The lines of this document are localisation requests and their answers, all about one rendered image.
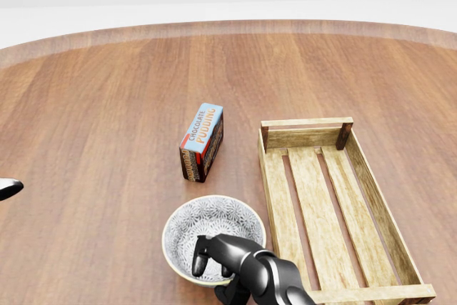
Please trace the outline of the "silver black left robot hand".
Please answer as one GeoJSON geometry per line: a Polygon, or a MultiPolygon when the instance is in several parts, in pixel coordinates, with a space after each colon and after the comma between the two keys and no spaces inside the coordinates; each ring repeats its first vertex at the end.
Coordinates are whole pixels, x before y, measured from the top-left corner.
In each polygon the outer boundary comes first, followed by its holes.
{"type": "Polygon", "coordinates": [[[12,178],[0,178],[0,201],[6,200],[24,188],[24,184],[12,178]]]}

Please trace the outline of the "patterned black white bowl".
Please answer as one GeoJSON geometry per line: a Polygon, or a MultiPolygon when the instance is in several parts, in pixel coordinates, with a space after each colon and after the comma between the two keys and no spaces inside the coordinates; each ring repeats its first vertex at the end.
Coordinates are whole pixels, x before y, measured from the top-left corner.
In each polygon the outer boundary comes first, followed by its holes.
{"type": "Polygon", "coordinates": [[[221,265],[210,259],[200,277],[192,275],[192,260],[201,235],[228,234],[266,246],[266,230],[260,216],[246,203],[230,196],[208,195],[192,199],[177,208],[162,233],[162,251],[168,265],[193,284],[214,288],[230,278],[221,275],[221,265]]]}

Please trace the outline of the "wooden slat tray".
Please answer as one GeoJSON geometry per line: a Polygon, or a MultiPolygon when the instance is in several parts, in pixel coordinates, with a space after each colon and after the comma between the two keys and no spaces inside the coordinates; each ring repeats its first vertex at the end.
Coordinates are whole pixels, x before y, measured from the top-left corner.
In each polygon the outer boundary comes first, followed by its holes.
{"type": "Polygon", "coordinates": [[[262,121],[273,249],[318,305],[425,305],[423,281],[350,117],[262,121]]]}

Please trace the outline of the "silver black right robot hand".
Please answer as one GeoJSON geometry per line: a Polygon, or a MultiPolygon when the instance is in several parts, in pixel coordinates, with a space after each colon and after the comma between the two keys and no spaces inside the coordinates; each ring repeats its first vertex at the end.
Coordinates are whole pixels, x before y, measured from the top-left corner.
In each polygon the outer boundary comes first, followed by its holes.
{"type": "Polygon", "coordinates": [[[200,235],[194,249],[191,273],[200,277],[209,259],[221,265],[221,275],[233,279],[226,286],[216,286],[214,293],[223,305],[247,305],[252,297],[267,293],[271,270],[264,261],[275,254],[255,241],[228,234],[200,235]]]}

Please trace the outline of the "chocolate pudding box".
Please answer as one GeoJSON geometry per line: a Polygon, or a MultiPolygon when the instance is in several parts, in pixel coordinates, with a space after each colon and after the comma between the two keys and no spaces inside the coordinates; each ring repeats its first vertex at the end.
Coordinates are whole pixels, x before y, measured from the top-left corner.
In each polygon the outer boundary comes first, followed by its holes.
{"type": "Polygon", "coordinates": [[[224,138],[222,106],[202,103],[179,146],[183,177],[204,183],[224,138]]]}

